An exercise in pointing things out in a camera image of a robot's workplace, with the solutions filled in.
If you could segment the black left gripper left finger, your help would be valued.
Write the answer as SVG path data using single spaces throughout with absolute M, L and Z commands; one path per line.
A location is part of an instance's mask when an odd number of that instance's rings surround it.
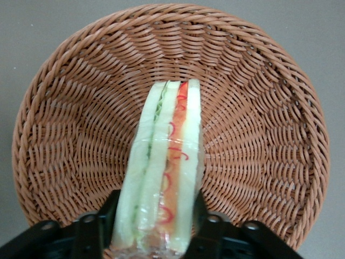
M 111 192 L 98 211 L 81 214 L 62 227 L 45 220 L 1 247 L 1 258 L 103 258 L 111 244 L 119 190 Z

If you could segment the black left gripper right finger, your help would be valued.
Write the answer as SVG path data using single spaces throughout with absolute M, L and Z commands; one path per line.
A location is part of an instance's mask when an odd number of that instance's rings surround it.
M 186 258 L 301 258 L 280 237 L 259 221 L 236 227 L 227 215 L 206 208 L 199 192 L 193 215 L 195 235 Z

